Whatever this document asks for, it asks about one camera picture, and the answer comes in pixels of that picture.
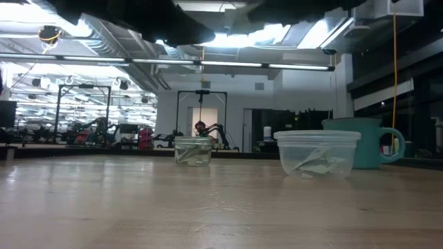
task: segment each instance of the green mug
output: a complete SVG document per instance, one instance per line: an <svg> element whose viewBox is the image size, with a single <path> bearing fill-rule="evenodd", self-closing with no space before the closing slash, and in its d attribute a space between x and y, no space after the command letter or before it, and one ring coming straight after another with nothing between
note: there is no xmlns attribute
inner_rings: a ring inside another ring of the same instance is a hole
<svg viewBox="0 0 443 249"><path fill-rule="evenodd" d="M358 131L361 139L357 141L353 169L379 169L380 164L393 163L404 157L406 143L404 137L393 128L382 128L381 120L375 118L339 118L324 120L325 130ZM380 138L393 133L399 139L399 152L393 156L385 156L380 152Z"/></svg>

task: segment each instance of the metal frame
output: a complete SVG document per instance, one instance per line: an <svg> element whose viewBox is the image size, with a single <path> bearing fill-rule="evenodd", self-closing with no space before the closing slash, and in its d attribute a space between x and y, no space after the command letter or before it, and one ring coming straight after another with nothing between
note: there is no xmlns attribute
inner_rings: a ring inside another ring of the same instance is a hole
<svg viewBox="0 0 443 249"><path fill-rule="evenodd" d="M182 93L195 93L198 94L196 91L177 91L177 109L176 109L176 118L175 118L175 130L177 131L179 128L179 107L180 107L180 94ZM209 91L209 94L214 93L220 93L224 94L224 133L226 133L226 119L228 114L228 93L227 92L219 92L219 91Z"/></svg>
<svg viewBox="0 0 443 249"><path fill-rule="evenodd" d="M62 95L62 89L64 87L69 87L69 88L74 88L74 87L78 87L78 88L88 88L88 89L93 89L95 87L99 88L99 89L108 89L108 100L107 100L107 107L106 107L106 126L108 125L108 119L109 119L109 105L111 104L111 87L110 86L92 86L92 85L86 85L87 87L82 87L84 86L84 84L79 84L79 85L67 85L67 84L61 84L58 86L58 97L57 97L57 112L55 113L55 128L54 128L54 136L53 136L53 142L56 143L56 138L57 138L57 132L58 132L58 122L59 122L59 115L60 115L60 102L62 101L62 97L64 96L64 94ZM105 143L104 146L106 147L106 142L107 142L107 137L104 136L105 139Z"/></svg>

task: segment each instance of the paper in container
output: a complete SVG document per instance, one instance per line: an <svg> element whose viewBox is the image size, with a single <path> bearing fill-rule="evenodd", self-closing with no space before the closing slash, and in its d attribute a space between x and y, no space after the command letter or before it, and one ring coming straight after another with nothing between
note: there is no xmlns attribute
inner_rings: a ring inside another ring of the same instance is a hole
<svg viewBox="0 0 443 249"><path fill-rule="evenodd" d="M179 165L206 166L214 145L212 137L176 137L175 162Z"/></svg>
<svg viewBox="0 0 443 249"><path fill-rule="evenodd" d="M278 140L280 162L291 176L313 178L350 175L356 143L361 138L354 131L281 131Z"/></svg>

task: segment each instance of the wooden table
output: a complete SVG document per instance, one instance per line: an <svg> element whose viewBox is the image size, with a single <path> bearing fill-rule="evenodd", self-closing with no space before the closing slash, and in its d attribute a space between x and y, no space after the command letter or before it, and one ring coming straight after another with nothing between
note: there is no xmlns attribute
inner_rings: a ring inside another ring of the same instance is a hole
<svg viewBox="0 0 443 249"><path fill-rule="evenodd" d="M1 249L442 248L443 172L286 177L278 161L76 156L0 169Z"/></svg>

